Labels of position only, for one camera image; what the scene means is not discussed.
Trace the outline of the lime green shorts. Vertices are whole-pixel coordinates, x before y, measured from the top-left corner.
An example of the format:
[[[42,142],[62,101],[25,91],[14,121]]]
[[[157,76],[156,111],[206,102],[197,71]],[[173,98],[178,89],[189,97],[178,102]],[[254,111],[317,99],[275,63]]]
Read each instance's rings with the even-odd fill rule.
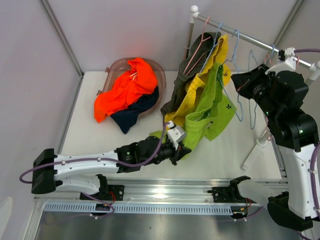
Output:
[[[224,79],[231,79],[230,70],[214,63],[196,110],[186,116],[181,126],[186,133],[182,143],[192,151],[203,138],[209,141],[217,138],[235,115],[233,103],[223,94]]]

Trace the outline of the navy blue shorts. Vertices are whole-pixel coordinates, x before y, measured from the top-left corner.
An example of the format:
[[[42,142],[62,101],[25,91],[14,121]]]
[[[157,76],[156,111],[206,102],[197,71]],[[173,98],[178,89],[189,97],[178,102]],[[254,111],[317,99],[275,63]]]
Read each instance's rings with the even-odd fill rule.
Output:
[[[158,86],[151,94],[142,95],[135,103],[128,108],[113,113],[110,117],[118,125],[123,134],[127,134],[132,126],[137,123],[140,114],[150,110],[159,97]]]

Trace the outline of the blue hanger yellow shorts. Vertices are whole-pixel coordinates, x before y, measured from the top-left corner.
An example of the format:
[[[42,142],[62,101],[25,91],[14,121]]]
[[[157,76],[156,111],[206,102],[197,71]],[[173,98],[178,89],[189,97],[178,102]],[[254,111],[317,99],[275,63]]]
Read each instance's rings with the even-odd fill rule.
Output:
[[[212,48],[210,49],[210,52],[209,52],[208,55],[206,56],[205,62],[204,62],[204,64],[203,64],[201,70],[199,71],[199,74],[203,72],[203,70],[204,70],[204,68],[205,68],[205,66],[206,66],[206,64],[207,64],[207,62],[208,62],[208,60],[209,60],[212,52],[214,51],[214,48],[219,44],[219,41],[218,41],[218,39],[219,39],[218,33],[219,33],[219,30],[220,30],[220,28],[222,27],[223,23],[224,23],[224,22],[221,21],[220,24],[219,24],[219,26],[218,26],[218,28],[217,28],[217,33],[216,33],[216,35],[215,35]]]

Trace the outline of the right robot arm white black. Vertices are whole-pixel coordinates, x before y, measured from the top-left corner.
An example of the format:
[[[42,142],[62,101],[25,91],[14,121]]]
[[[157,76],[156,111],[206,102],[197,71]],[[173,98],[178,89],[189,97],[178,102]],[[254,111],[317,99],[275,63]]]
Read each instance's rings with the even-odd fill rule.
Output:
[[[233,74],[231,80],[237,93],[254,100],[267,117],[284,161],[288,191],[270,193],[249,177],[241,177],[228,189],[229,198],[260,203],[279,226],[299,232],[313,228],[320,219],[320,139],[316,121],[301,109],[308,85],[295,71],[272,71],[265,64]]]

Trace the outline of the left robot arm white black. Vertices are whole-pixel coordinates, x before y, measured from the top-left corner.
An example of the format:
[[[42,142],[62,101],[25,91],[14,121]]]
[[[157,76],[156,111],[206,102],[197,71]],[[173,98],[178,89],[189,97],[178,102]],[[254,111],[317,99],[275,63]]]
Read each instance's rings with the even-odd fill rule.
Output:
[[[42,195],[58,191],[76,191],[93,195],[97,200],[108,196],[107,174],[137,172],[142,166],[169,159],[173,165],[191,149],[182,142],[149,136],[145,140],[124,145],[115,150],[88,156],[66,156],[55,154],[47,148],[34,160],[31,193]]]

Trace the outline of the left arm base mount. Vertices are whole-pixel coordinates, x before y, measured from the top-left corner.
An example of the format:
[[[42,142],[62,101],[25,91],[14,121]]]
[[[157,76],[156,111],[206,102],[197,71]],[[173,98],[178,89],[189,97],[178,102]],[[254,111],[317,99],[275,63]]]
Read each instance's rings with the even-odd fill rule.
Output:
[[[91,194],[90,197],[102,201],[123,201],[124,193],[125,186],[122,184],[102,183],[98,192]]]

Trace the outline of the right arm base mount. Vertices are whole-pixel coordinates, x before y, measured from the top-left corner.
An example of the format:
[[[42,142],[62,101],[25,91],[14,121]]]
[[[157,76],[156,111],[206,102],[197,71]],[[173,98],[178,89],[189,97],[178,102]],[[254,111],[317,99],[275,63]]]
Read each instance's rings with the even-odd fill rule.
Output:
[[[240,203],[243,198],[238,195],[236,189],[232,186],[216,186],[207,191],[211,194],[215,203]]]

